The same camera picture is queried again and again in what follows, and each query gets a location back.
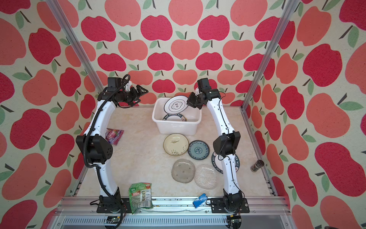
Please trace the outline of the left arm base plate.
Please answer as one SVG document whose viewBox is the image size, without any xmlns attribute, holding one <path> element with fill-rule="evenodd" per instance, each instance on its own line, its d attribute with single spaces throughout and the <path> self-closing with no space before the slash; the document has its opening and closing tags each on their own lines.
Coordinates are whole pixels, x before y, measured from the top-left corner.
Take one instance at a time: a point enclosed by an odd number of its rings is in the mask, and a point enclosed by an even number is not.
<svg viewBox="0 0 366 229">
<path fill-rule="evenodd" d="M 104 213 L 104 214 L 117 214 L 117 213 L 121 213 L 121 210 L 119 208 L 119 206 L 112 200 L 107 199 L 106 203 L 99 203 L 96 212 L 97 213 Z M 132 212 L 131 210 L 131 206 L 130 206 L 130 201 L 128 198 L 122 198 L 122 206 L 126 208 L 126 210 L 124 210 L 124 212 L 130 214 Z"/>
</svg>

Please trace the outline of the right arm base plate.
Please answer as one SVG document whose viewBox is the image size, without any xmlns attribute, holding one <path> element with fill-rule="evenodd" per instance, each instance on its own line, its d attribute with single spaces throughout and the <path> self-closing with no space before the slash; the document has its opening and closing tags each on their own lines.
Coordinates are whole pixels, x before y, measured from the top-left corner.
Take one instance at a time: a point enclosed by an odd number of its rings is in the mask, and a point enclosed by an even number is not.
<svg viewBox="0 0 366 229">
<path fill-rule="evenodd" d="M 211 208 L 212 213 L 249 213 L 249 204 L 246 198 L 240 201 L 229 201 L 223 198 L 209 198 L 206 205 Z"/>
</svg>

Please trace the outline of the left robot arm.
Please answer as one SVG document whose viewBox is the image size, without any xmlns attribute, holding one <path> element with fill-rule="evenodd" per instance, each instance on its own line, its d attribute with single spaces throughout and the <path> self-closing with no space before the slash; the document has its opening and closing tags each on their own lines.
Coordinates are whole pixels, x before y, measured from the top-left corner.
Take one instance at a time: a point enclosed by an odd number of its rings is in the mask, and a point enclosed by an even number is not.
<svg viewBox="0 0 366 229">
<path fill-rule="evenodd" d="M 141 102 L 140 97 L 148 90 L 140 85 L 130 84 L 131 76 L 123 78 L 108 78 L 108 86 L 98 95 L 96 112 L 83 135 L 76 137 L 76 144 L 80 148 L 84 164 L 94 169 L 100 185 L 100 204 L 122 207 L 123 201 L 119 188 L 112 177 L 110 159 L 113 146 L 106 140 L 107 126 L 110 118 L 120 103 L 126 103 L 128 108 Z"/>
</svg>

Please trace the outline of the white plate green text rim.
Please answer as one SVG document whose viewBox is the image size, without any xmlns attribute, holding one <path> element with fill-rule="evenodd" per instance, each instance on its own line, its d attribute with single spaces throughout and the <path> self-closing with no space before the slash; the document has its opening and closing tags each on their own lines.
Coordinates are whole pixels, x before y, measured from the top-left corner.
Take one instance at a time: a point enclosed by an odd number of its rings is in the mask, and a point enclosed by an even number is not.
<svg viewBox="0 0 366 229">
<path fill-rule="evenodd" d="M 162 119 L 163 121 L 182 121 L 182 122 L 186 122 L 187 119 L 182 115 L 182 114 L 167 114 L 164 116 L 164 118 Z"/>
</svg>

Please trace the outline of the white plate cloud emblem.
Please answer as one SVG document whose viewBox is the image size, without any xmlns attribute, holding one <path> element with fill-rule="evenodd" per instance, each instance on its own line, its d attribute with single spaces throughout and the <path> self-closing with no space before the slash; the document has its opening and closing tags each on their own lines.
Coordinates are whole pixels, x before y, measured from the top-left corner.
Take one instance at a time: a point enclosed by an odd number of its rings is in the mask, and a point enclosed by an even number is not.
<svg viewBox="0 0 366 229">
<path fill-rule="evenodd" d="M 164 105 L 164 111 L 167 114 L 174 115 L 185 111 L 188 107 L 188 97 L 179 95 L 170 98 Z"/>
</svg>

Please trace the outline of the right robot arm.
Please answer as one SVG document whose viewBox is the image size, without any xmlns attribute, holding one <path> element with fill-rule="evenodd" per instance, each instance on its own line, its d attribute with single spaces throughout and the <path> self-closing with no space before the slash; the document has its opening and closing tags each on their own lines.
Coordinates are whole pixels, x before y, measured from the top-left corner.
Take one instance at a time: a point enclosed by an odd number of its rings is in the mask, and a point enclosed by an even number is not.
<svg viewBox="0 0 366 229">
<path fill-rule="evenodd" d="M 231 126 L 217 89 L 196 89 L 188 97 L 187 104 L 198 109 L 205 105 L 213 116 L 218 132 L 218 138 L 213 142 L 213 148 L 221 161 L 224 176 L 223 200 L 226 208 L 233 211 L 239 208 L 244 201 L 244 194 L 239 188 L 235 169 L 235 152 L 241 135 Z"/>
</svg>

